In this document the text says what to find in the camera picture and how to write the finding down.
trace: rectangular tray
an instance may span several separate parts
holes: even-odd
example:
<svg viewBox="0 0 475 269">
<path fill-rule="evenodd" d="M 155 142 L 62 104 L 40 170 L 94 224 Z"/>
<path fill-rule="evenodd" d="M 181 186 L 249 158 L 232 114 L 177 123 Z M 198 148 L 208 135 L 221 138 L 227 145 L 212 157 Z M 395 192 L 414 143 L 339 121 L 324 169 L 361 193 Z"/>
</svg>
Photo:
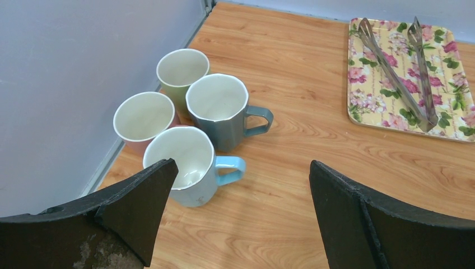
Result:
<svg viewBox="0 0 475 269">
<path fill-rule="evenodd" d="M 429 133 L 395 92 L 372 52 L 358 35 L 362 18 L 351 20 L 348 32 L 348 115 L 355 124 L 409 132 L 460 142 L 475 141 L 475 105 L 457 44 L 446 28 L 422 25 L 424 54 L 439 123 Z M 416 54 L 407 41 L 410 24 L 369 20 L 376 41 L 396 74 L 423 105 Z"/>
</svg>

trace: table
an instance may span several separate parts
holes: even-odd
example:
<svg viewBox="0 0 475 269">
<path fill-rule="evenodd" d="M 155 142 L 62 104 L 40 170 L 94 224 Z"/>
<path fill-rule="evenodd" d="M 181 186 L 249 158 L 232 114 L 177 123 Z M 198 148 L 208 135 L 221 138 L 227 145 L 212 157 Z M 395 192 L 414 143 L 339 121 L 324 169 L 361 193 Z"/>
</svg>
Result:
<svg viewBox="0 0 475 269">
<path fill-rule="evenodd" d="M 169 199 L 151 268 L 328 268 L 309 189 L 312 160 L 404 202 L 475 220 L 474 144 L 350 122 L 347 28 L 216 5 L 190 47 L 209 56 L 212 72 L 241 79 L 250 104 L 270 108 L 274 123 L 229 154 L 246 160 L 244 179 L 200 208 Z M 459 49 L 475 85 L 475 45 Z M 101 188 L 140 170 L 141 157 L 125 148 Z"/>
</svg>

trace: tongs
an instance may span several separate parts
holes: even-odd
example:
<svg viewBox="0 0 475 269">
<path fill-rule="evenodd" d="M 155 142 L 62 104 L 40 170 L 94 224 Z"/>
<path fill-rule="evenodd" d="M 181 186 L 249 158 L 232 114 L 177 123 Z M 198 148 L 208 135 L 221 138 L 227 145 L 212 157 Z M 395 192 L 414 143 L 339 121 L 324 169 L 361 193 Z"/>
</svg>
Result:
<svg viewBox="0 0 475 269">
<path fill-rule="evenodd" d="M 419 65 L 422 97 L 424 99 L 424 106 L 422 108 L 418 106 L 418 103 L 414 100 L 412 94 L 405 87 L 401 81 L 401 78 L 399 78 L 399 76 L 394 72 L 393 68 L 379 48 L 368 19 L 363 18 L 358 28 L 361 41 L 363 41 L 363 44 L 367 46 L 376 56 L 381 68 L 388 77 L 389 82 L 393 85 L 394 89 L 401 94 L 401 99 L 406 104 L 407 108 L 418 119 L 418 127 L 427 133 L 437 125 L 439 117 L 435 112 L 434 101 L 432 99 L 429 73 L 427 72 L 426 58 L 424 56 L 422 43 L 422 27 L 419 24 L 417 17 L 414 18 L 414 23 L 411 25 L 411 27 L 409 27 L 407 32 L 409 42 L 416 52 Z"/>
</svg>

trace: gray handle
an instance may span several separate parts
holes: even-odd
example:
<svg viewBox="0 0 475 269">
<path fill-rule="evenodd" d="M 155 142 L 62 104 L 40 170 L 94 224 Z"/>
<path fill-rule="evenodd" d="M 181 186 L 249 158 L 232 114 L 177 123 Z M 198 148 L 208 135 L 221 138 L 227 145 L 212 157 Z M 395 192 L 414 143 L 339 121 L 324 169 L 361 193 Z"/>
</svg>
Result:
<svg viewBox="0 0 475 269">
<path fill-rule="evenodd" d="M 253 105 L 248 106 L 245 116 L 246 118 L 249 116 L 257 116 L 257 117 L 262 117 L 267 120 L 267 124 L 265 125 L 253 127 L 251 129 L 246 129 L 244 131 L 245 137 L 260 135 L 261 133 L 267 133 L 269 129 L 271 128 L 272 122 L 274 121 L 274 114 L 272 114 L 272 112 L 269 109 L 261 108 L 259 106 L 253 106 Z"/>
</svg>

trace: cup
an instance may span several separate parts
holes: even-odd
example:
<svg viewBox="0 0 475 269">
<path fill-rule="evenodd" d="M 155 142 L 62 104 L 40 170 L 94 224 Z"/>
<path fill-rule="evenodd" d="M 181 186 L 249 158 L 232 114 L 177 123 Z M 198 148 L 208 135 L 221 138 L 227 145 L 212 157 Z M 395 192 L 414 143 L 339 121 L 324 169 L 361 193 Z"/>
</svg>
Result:
<svg viewBox="0 0 475 269">
<path fill-rule="evenodd" d="M 274 115 L 267 108 L 249 105 L 249 93 L 238 78 L 212 74 L 193 83 L 186 95 L 194 125 L 203 130 L 216 150 L 229 152 L 244 137 L 269 131 Z M 247 129 L 249 116 L 263 117 L 267 124 Z"/>
<path fill-rule="evenodd" d="M 129 97 L 115 111 L 113 120 L 115 133 L 142 156 L 157 134 L 178 124 L 173 102 L 154 91 Z"/>
<path fill-rule="evenodd" d="M 189 118 L 185 94 L 192 83 L 209 74 L 209 59 L 195 49 L 178 49 L 165 55 L 157 64 L 157 77 L 162 89 L 176 106 L 178 113 Z"/>
<path fill-rule="evenodd" d="M 216 156 L 206 134 L 192 126 L 170 128 L 155 137 L 145 151 L 143 167 L 169 158 L 174 159 L 178 167 L 170 197 L 186 207 L 204 205 L 219 186 L 240 180 L 246 171 L 243 159 Z M 237 170 L 218 175 L 222 168 Z"/>
</svg>

